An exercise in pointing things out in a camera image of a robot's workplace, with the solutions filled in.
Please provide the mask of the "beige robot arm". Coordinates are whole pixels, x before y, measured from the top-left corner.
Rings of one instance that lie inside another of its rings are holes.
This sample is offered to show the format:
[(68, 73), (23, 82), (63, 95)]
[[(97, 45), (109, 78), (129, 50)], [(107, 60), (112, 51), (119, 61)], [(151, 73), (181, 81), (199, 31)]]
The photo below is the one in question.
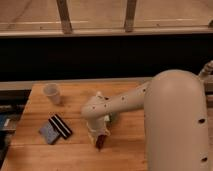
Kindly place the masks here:
[(148, 171), (211, 171), (207, 102), (199, 76), (167, 70), (109, 99), (92, 96), (81, 114), (98, 136), (106, 115), (138, 109), (144, 111)]

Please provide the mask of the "beige gripper wrist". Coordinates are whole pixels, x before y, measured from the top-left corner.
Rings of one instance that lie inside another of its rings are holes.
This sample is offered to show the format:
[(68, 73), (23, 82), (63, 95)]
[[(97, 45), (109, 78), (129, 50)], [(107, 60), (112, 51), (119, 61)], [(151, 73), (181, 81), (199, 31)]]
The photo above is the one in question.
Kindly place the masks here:
[(97, 143), (97, 137), (100, 135), (110, 135), (110, 131), (107, 129), (105, 118), (92, 118), (87, 121), (87, 127), (89, 130), (88, 136), (93, 145)]

